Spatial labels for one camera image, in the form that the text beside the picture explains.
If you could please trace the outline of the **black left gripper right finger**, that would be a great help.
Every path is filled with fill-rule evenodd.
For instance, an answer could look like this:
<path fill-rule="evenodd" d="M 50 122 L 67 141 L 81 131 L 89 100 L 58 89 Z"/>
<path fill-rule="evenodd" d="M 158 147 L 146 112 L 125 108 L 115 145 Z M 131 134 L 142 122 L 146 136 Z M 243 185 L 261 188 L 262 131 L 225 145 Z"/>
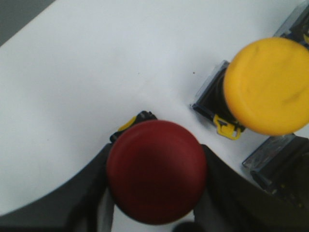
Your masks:
<path fill-rule="evenodd" d="M 202 145 L 206 189 L 194 221 L 207 232 L 307 232 L 309 213 L 263 192 Z"/>

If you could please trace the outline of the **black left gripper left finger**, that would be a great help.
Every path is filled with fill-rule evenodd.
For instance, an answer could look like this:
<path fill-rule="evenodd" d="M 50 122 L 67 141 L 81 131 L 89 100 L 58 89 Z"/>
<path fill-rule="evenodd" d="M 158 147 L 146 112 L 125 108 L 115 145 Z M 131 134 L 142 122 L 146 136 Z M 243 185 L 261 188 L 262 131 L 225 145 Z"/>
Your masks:
<path fill-rule="evenodd" d="M 113 201 L 106 162 L 112 144 L 62 186 L 0 217 L 2 232 L 110 232 Z"/>

